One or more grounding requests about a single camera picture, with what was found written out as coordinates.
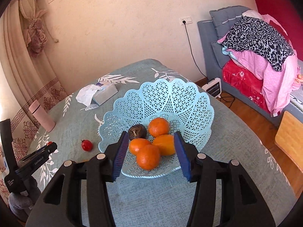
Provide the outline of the grey sleeved forearm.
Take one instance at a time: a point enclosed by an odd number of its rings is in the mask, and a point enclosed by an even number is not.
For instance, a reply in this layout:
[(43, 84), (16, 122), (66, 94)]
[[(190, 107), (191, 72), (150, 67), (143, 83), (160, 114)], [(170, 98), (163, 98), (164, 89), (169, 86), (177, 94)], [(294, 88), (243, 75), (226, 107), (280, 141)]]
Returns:
[(22, 222), (27, 221), (33, 206), (41, 195), (41, 191), (37, 186), (37, 181), (32, 176), (28, 179), (28, 182), (28, 196), (10, 193), (8, 197), (11, 212)]

